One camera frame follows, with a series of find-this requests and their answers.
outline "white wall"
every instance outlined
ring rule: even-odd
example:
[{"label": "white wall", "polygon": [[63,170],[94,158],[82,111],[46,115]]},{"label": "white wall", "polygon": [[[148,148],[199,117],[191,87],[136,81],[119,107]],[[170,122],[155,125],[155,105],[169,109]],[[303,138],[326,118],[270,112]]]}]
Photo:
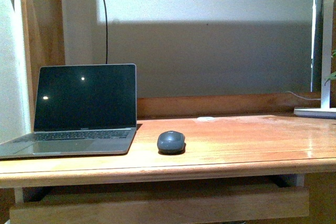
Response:
[{"label": "white wall", "polygon": [[[312,0],[106,0],[140,97],[310,90]],[[66,63],[105,61],[102,0],[62,0]]]},{"label": "white wall", "polygon": [[20,0],[0,0],[0,143],[30,131]]}]

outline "laptop trackpad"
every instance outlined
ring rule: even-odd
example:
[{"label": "laptop trackpad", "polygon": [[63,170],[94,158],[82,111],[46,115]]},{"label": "laptop trackpad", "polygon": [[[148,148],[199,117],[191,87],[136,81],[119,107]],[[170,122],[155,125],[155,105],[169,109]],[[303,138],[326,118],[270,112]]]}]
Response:
[{"label": "laptop trackpad", "polygon": [[33,145],[17,152],[16,154],[83,152],[93,142],[93,139],[38,141]]}]

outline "green leaf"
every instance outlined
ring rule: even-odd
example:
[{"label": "green leaf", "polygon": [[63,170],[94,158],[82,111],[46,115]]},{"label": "green leaf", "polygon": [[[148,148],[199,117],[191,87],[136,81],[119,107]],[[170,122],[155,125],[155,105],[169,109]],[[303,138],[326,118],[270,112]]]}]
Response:
[{"label": "green leaf", "polygon": [[331,81],[331,80],[336,80],[336,71],[334,73],[331,73],[328,77],[327,77],[327,80],[326,82],[324,83],[324,85],[328,82],[328,81]]}]

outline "cable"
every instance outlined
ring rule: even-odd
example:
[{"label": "cable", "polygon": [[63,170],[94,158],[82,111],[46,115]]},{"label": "cable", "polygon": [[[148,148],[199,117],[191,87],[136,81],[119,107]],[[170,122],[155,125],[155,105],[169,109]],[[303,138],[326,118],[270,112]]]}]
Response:
[{"label": "cable", "polygon": [[297,95],[297,94],[295,94],[295,93],[293,93],[291,91],[286,91],[286,93],[291,93],[291,94],[295,95],[298,98],[309,100],[309,101],[313,101],[313,100],[321,101],[321,98],[306,98],[306,97],[301,97],[301,96],[299,96],[299,95]]},{"label": "cable", "polygon": [[105,26],[106,26],[106,62],[105,62],[105,64],[107,64],[107,60],[108,60],[108,25],[107,25],[107,10],[106,10],[105,0],[103,0],[103,2],[104,2]]}]

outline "wooden panel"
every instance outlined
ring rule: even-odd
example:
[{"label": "wooden panel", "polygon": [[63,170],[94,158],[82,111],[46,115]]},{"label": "wooden panel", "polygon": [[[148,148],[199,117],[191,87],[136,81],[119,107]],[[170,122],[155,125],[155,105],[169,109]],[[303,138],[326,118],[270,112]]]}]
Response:
[{"label": "wooden panel", "polygon": [[300,218],[254,220],[248,224],[334,224],[336,223],[336,173],[307,174],[309,216]]},{"label": "wooden panel", "polygon": [[9,220],[9,208],[14,205],[14,190],[0,189],[0,223]]},{"label": "wooden panel", "polygon": [[64,65],[61,0],[21,0],[30,112],[33,125],[39,69]]},{"label": "wooden panel", "polygon": [[201,223],[308,215],[308,191],[262,178],[61,188],[11,209],[11,223]]},{"label": "wooden panel", "polygon": [[[320,93],[301,93],[316,99]],[[292,112],[294,107],[319,107],[320,101],[304,100],[291,93],[172,97],[138,99],[138,118]]]},{"label": "wooden panel", "polygon": [[[130,151],[89,156],[0,161],[0,187],[141,182],[300,174],[336,170],[334,120],[246,115],[139,121]],[[158,136],[186,137],[182,155],[160,155]]]},{"label": "wooden panel", "polygon": [[[336,49],[336,1],[334,2],[333,9],[333,19],[332,19],[332,50]],[[336,71],[336,59],[332,59],[331,61],[331,72]],[[331,99],[331,107],[336,108],[336,81],[331,81],[330,87],[330,99]]]}]

